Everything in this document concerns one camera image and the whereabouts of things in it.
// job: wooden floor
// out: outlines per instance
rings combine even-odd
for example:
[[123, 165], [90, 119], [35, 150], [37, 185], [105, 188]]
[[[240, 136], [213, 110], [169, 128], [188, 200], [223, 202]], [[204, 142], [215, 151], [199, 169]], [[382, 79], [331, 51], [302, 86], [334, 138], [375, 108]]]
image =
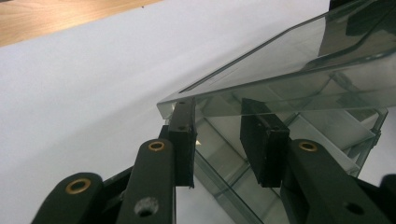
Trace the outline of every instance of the wooden floor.
[[0, 47], [161, 0], [0, 0]]

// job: glass box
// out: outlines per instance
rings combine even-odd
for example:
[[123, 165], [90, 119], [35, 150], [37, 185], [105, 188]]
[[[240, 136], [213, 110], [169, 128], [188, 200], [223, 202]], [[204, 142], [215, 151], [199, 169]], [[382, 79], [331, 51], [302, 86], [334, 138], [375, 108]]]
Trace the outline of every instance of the glass box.
[[[279, 189], [260, 187], [241, 116], [276, 114], [290, 138], [321, 143], [358, 176], [396, 105], [395, 1], [355, 1], [296, 25], [158, 103], [196, 101], [195, 175], [236, 223], [288, 223]], [[244, 99], [262, 104], [254, 112]]]

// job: glass sheet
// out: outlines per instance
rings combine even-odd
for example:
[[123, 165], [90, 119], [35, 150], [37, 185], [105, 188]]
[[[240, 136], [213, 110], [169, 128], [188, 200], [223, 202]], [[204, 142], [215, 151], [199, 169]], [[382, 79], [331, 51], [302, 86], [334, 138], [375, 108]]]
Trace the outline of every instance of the glass sheet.
[[[357, 176], [387, 110], [353, 112], [276, 115], [290, 129], [291, 139], [319, 142], [348, 174]], [[240, 120], [241, 116], [203, 118], [198, 113], [194, 174], [236, 223], [288, 223], [279, 189], [262, 188], [250, 168], [239, 140]]]
[[290, 28], [161, 102], [195, 97], [205, 117], [246, 115], [242, 99], [263, 102], [258, 114], [396, 105], [394, 1], [357, 1]]

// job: black plastic bracket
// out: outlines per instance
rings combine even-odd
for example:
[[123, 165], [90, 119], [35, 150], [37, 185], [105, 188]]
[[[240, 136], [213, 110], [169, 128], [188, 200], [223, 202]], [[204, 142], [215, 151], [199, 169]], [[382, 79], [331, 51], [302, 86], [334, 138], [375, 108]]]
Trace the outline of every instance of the black plastic bracket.
[[262, 187], [279, 188], [284, 169], [289, 128], [258, 101], [243, 99], [240, 139], [257, 181]]
[[100, 213], [102, 189], [99, 175], [71, 175], [49, 194], [32, 223], [86, 223]]
[[139, 148], [116, 223], [174, 223], [175, 197], [173, 145], [149, 140]]
[[391, 223], [322, 145], [292, 141], [287, 164], [281, 198], [291, 223]]
[[195, 100], [190, 98], [176, 104], [168, 127], [168, 139], [176, 153], [176, 186], [194, 187], [196, 137]]

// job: hole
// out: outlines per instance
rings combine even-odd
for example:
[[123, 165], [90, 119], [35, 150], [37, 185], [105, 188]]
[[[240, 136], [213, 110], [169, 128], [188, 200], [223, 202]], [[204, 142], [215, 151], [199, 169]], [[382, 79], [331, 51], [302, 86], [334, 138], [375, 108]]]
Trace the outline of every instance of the hole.
[[150, 217], [158, 212], [158, 200], [153, 197], [147, 197], [136, 203], [134, 212], [140, 217]]
[[356, 214], [359, 216], [364, 214], [364, 210], [355, 203], [345, 203], [344, 207], [346, 208], [346, 210], [348, 210], [349, 212], [351, 212], [353, 214]]
[[85, 182], [83, 182], [83, 181], [79, 181], [79, 182], [77, 182], [77, 183], [75, 183], [75, 184], [73, 184], [70, 188], [72, 189], [72, 190], [79, 190], [79, 189], [82, 189], [82, 188], [84, 188], [85, 187], [85, 185], [86, 185], [86, 183]]
[[308, 149], [314, 149], [314, 146], [312, 146], [311, 144], [304, 143], [302, 144], [302, 146]]
[[163, 142], [152, 142], [148, 145], [148, 149], [152, 151], [161, 151], [165, 148], [165, 144]]
[[310, 142], [301, 142], [299, 144], [300, 149], [305, 150], [305, 151], [317, 151], [318, 148], [315, 144], [310, 143]]
[[85, 191], [91, 185], [91, 180], [87, 178], [80, 178], [70, 182], [66, 186], [66, 193], [68, 194], [78, 194]]
[[149, 210], [140, 211], [138, 214], [140, 217], [149, 217], [152, 215], [152, 212]]

